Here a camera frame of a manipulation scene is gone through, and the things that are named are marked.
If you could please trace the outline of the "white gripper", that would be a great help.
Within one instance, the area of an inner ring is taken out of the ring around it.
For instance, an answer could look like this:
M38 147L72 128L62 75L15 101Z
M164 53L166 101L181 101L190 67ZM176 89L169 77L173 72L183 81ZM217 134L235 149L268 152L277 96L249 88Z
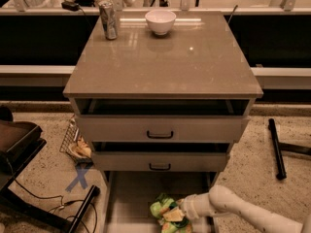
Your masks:
M179 207L166 212L163 218L170 222L180 222L186 218L189 220L199 219L210 215L209 194L193 194L187 196Z

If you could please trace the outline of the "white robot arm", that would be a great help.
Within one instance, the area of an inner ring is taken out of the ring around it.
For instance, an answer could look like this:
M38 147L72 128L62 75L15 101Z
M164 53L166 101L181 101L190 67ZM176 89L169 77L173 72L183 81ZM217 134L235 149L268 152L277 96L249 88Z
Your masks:
M251 204L222 185L213 186L207 193L187 196L163 217L168 221L178 221L225 214L240 216L261 233L311 233L311 216L299 223Z

